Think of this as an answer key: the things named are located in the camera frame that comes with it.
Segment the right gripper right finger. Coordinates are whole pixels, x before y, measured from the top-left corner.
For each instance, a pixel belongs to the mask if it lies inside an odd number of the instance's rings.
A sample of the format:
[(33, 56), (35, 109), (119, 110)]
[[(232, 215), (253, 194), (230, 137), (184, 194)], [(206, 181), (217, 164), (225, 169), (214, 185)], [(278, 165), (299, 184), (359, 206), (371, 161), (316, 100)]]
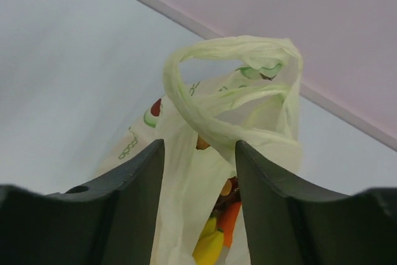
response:
[(252, 264), (395, 264), (396, 189), (310, 183), (244, 141), (235, 147)]

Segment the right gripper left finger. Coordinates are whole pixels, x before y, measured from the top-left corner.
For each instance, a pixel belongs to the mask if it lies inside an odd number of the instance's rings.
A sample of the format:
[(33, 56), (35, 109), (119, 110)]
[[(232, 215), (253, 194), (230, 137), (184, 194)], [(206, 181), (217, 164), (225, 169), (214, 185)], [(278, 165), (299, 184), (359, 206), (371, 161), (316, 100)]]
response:
[(1, 186), (1, 263), (149, 264), (163, 168), (156, 140), (63, 194)]

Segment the yellow fake banana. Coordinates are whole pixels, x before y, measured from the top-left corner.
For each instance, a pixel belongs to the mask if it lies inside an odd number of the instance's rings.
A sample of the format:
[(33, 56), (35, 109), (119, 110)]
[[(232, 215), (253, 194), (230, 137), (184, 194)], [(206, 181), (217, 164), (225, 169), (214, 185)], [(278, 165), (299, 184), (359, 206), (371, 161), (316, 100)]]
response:
[(220, 257), (224, 234), (217, 228), (216, 217), (207, 220), (192, 256), (198, 265), (214, 265)]

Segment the yellow-green plastic bag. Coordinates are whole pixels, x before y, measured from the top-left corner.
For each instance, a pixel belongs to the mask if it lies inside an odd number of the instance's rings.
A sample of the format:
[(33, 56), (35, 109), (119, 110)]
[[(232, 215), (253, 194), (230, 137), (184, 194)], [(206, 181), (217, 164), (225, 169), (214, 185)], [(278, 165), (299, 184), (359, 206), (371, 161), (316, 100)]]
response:
[(165, 144), (151, 264), (193, 264), (194, 248), (227, 179), (235, 144), (248, 142), (296, 173), (303, 60), (287, 38), (205, 40), (169, 56), (159, 110), (148, 109), (102, 160), (104, 174)]

